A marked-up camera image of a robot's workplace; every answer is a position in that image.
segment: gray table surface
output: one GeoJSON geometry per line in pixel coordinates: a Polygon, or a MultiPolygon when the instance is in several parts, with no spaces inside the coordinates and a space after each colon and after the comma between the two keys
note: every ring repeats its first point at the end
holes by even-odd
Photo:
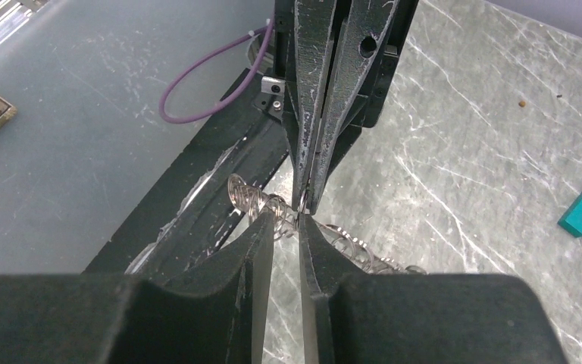
{"type": "MultiPolygon", "coordinates": [[[[291,173],[267,190],[289,198],[291,173]]],[[[522,277],[582,362],[582,239],[556,224],[581,190],[582,39],[482,1],[426,0],[378,125],[316,219],[430,272],[522,277]]],[[[303,362],[297,240],[276,242],[272,282],[264,362],[303,362]]]]}
{"type": "MultiPolygon", "coordinates": [[[[264,26],[272,7],[52,0],[7,39],[0,95],[19,113],[0,130],[0,273],[81,272],[203,125],[159,118],[167,82],[264,26]]],[[[191,74],[170,112],[212,106],[247,65],[245,51],[191,74]]]]}

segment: scratched metal surface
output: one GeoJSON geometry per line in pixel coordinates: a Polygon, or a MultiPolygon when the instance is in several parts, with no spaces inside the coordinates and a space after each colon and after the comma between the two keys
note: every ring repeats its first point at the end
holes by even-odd
{"type": "MultiPolygon", "coordinates": [[[[53,0],[4,42],[0,95],[19,114],[0,130],[0,273],[82,271],[202,126],[161,121],[166,82],[269,5],[53,0]]],[[[192,74],[171,112],[209,107],[244,54],[192,74]]]]}
{"type": "MultiPolygon", "coordinates": [[[[267,190],[288,199],[291,184],[286,163],[267,190]]],[[[521,276],[582,362],[582,239],[556,224],[581,190],[582,39],[478,0],[427,0],[378,125],[316,219],[428,271],[521,276]]],[[[266,363],[303,362],[298,279],[297,240],[278,242],[266,363]]]]}

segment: mounting hole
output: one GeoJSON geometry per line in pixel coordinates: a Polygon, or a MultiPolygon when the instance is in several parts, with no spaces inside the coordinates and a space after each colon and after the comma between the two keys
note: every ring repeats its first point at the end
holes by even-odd
{"type": "Polygon", "coordinates": [[[396,68],[396,61],[394,61],[393,59],[384,58],[382,66],[380,67],[383,69],[383,72],[389,72],[392,70],[392,68],[396,68]]]}
{"type": "Polygon", "coordinates": [[[360,55],[365,58],[370,58],[374,55],[377,47],[376,40],[371,36],[366,36],[362,42],[360,42],[360,55]]]}

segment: black metal bracket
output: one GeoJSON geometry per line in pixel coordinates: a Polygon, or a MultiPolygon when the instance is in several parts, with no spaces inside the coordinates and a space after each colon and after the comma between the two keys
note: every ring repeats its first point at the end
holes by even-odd
{"type": "Polygon", "coordinates": [[[277,0],[272,77],[284,80],[282,125],[294,209],[315,213],[327,178],[380,116],[418,0],[277,0]]]}
{"type": "Polygon", "coordinates": [[[505,275],[367,275],[301,215],[305,361],[565,364],[534,292],[505,275]]]}
{"type": "Polygon", "coordinates": [[[0,362],[261,362],[273,216],[165,285],[133,275],[0,277],[0,362]]]}

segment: purple cable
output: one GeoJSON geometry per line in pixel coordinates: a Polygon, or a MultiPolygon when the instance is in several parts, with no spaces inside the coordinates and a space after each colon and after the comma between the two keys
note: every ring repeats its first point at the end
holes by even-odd
{"type": "Polygon", "coordinates": [[[251,83],[251,81],[255,77],[255,74],[258,73],[258,69],[260,68],[260,64],[262,63],[262,60],[264,59],[264,54],[267,52],[269,40],[271,39],[271,34],[273,33],[273,20],[271,19],[268,22],[269,23],[267,24],[266,27],[262,27],[260,29],[254,30],[252,33],[249,32],[249,34],[243,36],[242,38],[236,39],[236,40],[232,41],[231,43],[225,45],[224,47],[216,49],[213,52],[205,55],[204,57],[199,59],[197,62],[195,62],[195,64],[193,64],[191,67],[187,68],[184,72],[182,72],[180,75],[178,75],[175,78],[175,80],[173,80],[173,82],[171,82],[171,84],[168,85],[168,87],[166,88],[164,93],[161,95],[161,98],[159,99],[159,115],[161,116],[161,118],[164,119],[164,121],[171,123],[171,124],[188,124],[188,123],[192,123],[193,121],[197,121],[197,120],[206,118],[207,116],[211,116],[211,115],[215,114],[216,112],[220,111],[221,109],[226,108],[231,102],[233,102],[235,99],[237,99],[237,96],[239,96],[241,93],[244,92],[246,87],[249,85],[249,83],[251,83]],[[264,40],[262,42],[262,47],[260,48],[260,52],[258,53],[258,57],[255,58],[255,62],[253,62],[253,66],[251,67],[251,70],[246,75],[246,77],[244,77],[244,80],[235,89],[235,91],[233,91],[224,100],[222,100],[218,104],[216,104],[215,107],[210,108],[209,110],[201,112],[197,115],[190,115],[190,116],[186,116],[184,118],[174,118],[166,113],[166,100],[168,99],[168,96],[173,92],[173,89],[177,86],[177,84],[180,83],[181,80],[183,80],[183,78],[186,77],[189,73],[191,73],[192,70],[196,69],[197,67],[202,65],[204,62],[215,57],[216,55],[219,55],[222,52],[225,52],[225,51],[227,51],[227,50],[229,50],[229,49],[231,49],[239,44],[246,42],[247,40],[251,39],[253,36],[257,36],[257,35],[260,35],[262,33],[264,33],[264,40]]]}

